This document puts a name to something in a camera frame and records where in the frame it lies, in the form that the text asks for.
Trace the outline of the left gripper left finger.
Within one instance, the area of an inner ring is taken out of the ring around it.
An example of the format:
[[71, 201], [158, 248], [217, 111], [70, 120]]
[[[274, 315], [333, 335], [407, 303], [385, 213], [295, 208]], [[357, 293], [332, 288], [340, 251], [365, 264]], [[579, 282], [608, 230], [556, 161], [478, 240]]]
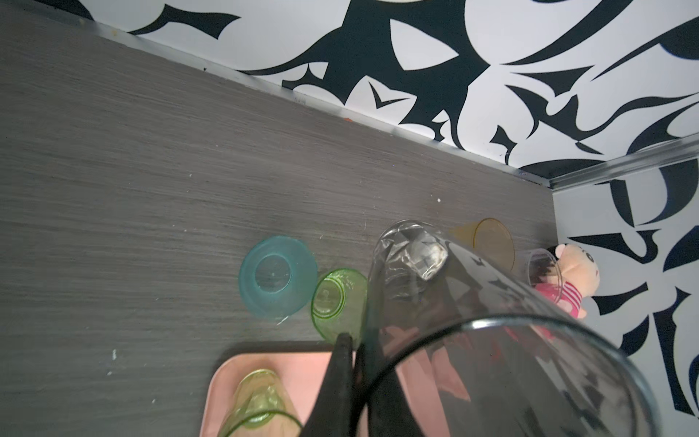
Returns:
[[318, 398], [300, 432], [301, 437], [354, 435], [352, 346], [349, 333], [337, 337]]

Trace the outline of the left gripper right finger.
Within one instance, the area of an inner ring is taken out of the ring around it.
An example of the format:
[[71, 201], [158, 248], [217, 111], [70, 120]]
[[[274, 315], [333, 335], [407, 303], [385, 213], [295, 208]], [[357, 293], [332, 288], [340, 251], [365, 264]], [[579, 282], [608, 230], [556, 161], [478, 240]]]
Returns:
[[412, 415], [395, 367], [385, 353], [380, 331], [363, 333], [354, 364], [354, 418], [368, 408], [369, 436], [423, 436]]

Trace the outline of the pink plastic tray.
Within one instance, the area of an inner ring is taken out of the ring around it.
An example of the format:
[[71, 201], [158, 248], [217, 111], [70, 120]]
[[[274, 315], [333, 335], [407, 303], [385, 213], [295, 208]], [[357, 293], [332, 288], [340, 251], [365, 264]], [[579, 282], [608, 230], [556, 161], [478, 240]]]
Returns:
[[[257, 369], [271, 369], [280, 376], [291, 396], [298, 417], [306, 422], [311, 415], [327, 370], [329, 353], [242, 353], [226, 360], [214, 373], [209, 384], [201, 436], [216, 436], [234, 394], [245, 376]], [[396, 368], [400, 386], [413, 417], [428, 436], [455, 436], [447, 424], [447, 402], [471, 402], [471, 395], [451, 364], [445, 348], [429, 357], [419, 351]]]

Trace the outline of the tall yellow-green glass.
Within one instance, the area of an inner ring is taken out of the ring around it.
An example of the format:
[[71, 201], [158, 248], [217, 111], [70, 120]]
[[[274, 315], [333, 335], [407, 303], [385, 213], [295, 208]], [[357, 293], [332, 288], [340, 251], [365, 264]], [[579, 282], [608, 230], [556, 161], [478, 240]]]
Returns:
[[299, 436], [302, 427], [280, 377], [260, 369], [238, 385], [218, 436]]

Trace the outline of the tall dark grey glass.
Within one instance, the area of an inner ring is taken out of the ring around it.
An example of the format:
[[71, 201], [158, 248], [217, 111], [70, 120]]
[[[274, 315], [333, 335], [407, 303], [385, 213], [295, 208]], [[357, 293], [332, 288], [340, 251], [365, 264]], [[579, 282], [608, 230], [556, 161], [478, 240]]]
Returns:
[[657, 436], [640, 371], [532, 287], [435, 227], [403, 220], [373, 252], [363, 333], [397, 366], [445, 348], [471, 395], [455, 436]]

